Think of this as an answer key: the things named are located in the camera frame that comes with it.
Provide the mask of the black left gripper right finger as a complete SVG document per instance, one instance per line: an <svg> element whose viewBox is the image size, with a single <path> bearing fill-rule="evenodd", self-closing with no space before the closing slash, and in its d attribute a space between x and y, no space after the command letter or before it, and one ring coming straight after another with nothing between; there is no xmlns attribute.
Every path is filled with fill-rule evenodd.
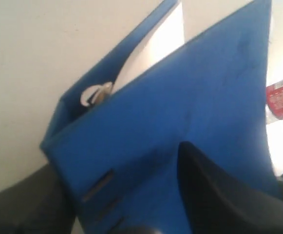
<svg viewBox="0 0 283 234"><path fill-rule="evenodd" d="M193 234L283 234L283 200L232 177L188 141L178 147L177 181Z"/></svg>

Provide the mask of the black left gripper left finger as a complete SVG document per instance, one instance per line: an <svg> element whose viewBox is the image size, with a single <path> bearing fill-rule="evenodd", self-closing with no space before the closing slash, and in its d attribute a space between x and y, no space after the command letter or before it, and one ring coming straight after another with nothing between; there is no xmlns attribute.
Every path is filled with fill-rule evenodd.
<svg viewBox="0 0 283 234"><path fill-rule="evenodd" d="M0 234L69 234L74 222L73 205L49 164L0 192Z"/></svg>

